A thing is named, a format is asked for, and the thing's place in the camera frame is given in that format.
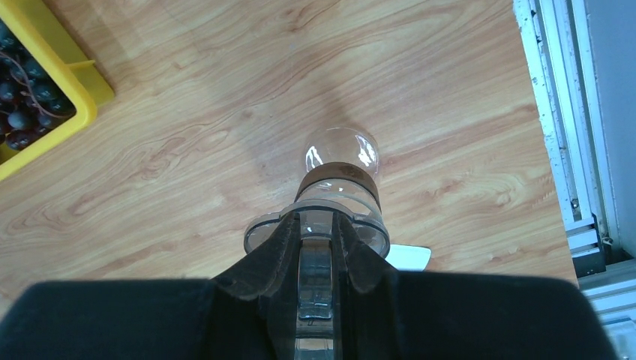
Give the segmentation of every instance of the yellow container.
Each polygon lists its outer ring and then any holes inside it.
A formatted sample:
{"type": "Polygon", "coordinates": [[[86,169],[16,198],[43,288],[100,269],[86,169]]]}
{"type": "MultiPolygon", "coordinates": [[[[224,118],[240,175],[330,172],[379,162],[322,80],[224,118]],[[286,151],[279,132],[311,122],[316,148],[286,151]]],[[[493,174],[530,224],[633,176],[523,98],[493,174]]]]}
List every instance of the yellow container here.
{"type": "Polygon", "coordinates": [[[48,152],[97,117],[115,94],[41,0],[0,0],[0,19],[75,106],[76,114],[18,152],[0,145],[0,181],[48,152]]]}

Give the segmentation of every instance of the wooden table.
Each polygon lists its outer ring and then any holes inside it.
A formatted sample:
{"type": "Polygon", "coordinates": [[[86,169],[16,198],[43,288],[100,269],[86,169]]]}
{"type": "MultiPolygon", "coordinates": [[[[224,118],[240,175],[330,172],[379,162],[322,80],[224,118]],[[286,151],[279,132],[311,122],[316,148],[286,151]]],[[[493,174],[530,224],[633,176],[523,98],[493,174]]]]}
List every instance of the wooden table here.
{"type": "Polygon", "coordinates": [[[0,186],[0,290],[211,277],[293,200],[307,135],[379,143],[429,269],[575,281],[510,0],[49,0],[117,94],[0,186]]]}

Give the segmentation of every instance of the bunch of grapes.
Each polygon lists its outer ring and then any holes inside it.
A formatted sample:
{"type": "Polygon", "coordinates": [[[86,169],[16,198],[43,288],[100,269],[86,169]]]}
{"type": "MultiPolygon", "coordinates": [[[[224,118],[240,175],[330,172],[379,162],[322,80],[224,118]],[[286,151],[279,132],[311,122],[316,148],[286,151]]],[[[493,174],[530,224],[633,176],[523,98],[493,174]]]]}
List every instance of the bunch of grapes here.
{"type": "Polygon", "coordinates": [[[0,20],[0,144],[23,150],[73,115],[73,104],[0,20]]]}

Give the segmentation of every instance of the grape stem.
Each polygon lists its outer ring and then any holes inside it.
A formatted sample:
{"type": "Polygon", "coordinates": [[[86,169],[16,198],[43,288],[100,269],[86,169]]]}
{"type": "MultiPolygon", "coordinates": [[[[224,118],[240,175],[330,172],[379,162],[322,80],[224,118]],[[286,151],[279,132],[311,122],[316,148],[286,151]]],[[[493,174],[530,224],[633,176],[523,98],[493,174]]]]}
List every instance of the grape stem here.
{"type": "Polygon", "coordinates": [[[37,107],[37,109],[40,111],[40,114],[43,115],[48,115],[51,116],[53,118],[57,118],[57,119],[68,119],[71,116],[73,116],[75,114],[75,112],[73,111],[72,113],[68,113],[68,114],[64,114],[64,115],[59,115],[59,114],[55,114],[54,112],[50,112],[47,109],[44,109],[44,106],[42,106],[40,104],[40,102],[38,101],[38,99],[35,98],[35,96],[33,95],[33,89],[31,88],[31,84],[29,84],[29,75],[26,74],[26,71],[24,70],[24,67],[22,67],[22,65],[20,65],[20,63],[18,61],[16,61],[14,58],[12,58],[11,56],[9,56],[7,53],[0,51],[0,56],[6,59],[9,59],[11,62],[13,62],[14,65],[16,65],[18,67],[18,69],[20,70],[20,72],[22,72],[23,78],[24,80],[26,80],[25,82],[20,81],[19,77],[20,76],[16,76],[16,74],[12,71],[9,70],[9,73],[11,74],[11,77],[13,77],[14,80],[16,80],[16,83],[25,86],[28,90],[28,93],[25,93],[24,91],[22,92],[23,95],[28,95],[31,97],[31,99],[33,100],[33,104],[35,104],[35,106],[37,107]]]}

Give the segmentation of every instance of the wood grain surface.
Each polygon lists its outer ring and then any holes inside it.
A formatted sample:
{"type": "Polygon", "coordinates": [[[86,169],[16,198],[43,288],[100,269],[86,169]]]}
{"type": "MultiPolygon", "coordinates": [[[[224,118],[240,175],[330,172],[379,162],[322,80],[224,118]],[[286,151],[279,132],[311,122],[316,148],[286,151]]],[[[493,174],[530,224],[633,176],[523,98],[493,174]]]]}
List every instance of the wood grain surface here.
{"type": "Polygon", "coordinates": [[[50,0],[112,84],[0,184],[0,304],[45,279],[211,277],[326,126],[379,143],[391,242],[575,281],[509,0],[50,0]]]}

